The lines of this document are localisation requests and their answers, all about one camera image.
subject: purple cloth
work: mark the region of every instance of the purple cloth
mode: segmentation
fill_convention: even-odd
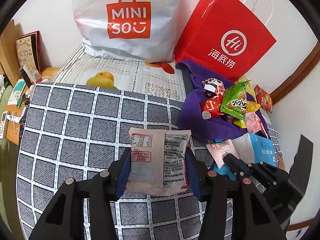
[[[200,109],[200,102],[207,100],[204,95],[205,90],[202,87],[202,81],[207,78],[216,78],[223,82],[225,89],[234,85],[233,82],[223,76],[193,62],[192,60],[183,60],[177,63],[186,65],[190,70],[190,77],[195,88],[187,96],[178,117],[178,126],[182,130],[191,130],[193,136],[201,141],[214,139],[234,139],[245,133],[247,129],[223,120],[221,117],[204,120]],[[253,96],[247,93],[247,100],[254,101]],[[256,112],[260,117],[263,127],[268,132],[267,124],[262,117],[260,110]]]

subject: blue package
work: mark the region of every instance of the blue package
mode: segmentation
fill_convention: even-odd
[[[221,139],[214,139],[214,140],[209,140],[209,143],[218,143],[218,142],[223,142],[225,140],[221,140]]]
[[[209,171],[215,171],[216,173],[224,176],[226,179],[236,180],[236,176],[231,173],[229,167],[225,164],[219,169],[217,164],[214,162]]]
[[[276,167],[276,154],[270,139],[249,133],[254,152],[254,162],[263,161]]]

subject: green snack bag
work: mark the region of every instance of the green snack bag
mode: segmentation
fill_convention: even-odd
[[[249,81],[240,82],[226,89],[223,93],[223,101],[220,112],[229,114],[240,120],[245,120],[247,109],[247,89]]]

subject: desk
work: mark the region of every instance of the desk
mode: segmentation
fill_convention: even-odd
[[[41,76],[42,77],[54,76],[58,72],[59,69],[60,68],[58,68],[58,67],[45,68],[42,71]],[[27,86],[25,86],[22,93],[25,93],[28,89],[29,88]],[[4,108],[4,111],[8,111],[9,114],[12,114],[12,112],[13,112],[13,115],[20,116],[24,107],[25,107],[25,105],[23,103],[21,104],[21,107],[16,107],[16,105],[7,105]],[[20,131],[20,124],[9,121],[8,127],[7,127],[6,138],[9,141],[13,142],[14,144],[19,145],[19,131]]]

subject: metal screw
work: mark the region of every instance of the metal screw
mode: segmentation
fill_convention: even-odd
[[[208,176],[215,177],[217,176],[217,173],[215,171],[208,171]]]
[[[74,182],[74,179],[73,178],[67,178],[66,179],[66,184],[70,185]]]
[[[102,171],[102,172],[100,172],[100,176],[101,177],[108,177],[109,176],[109,171]]]
[[[244,184],[247,184],[247,185],[249,185],[251,183],[251,179],[249,179],[249,178],[244,178],[242,181]]]

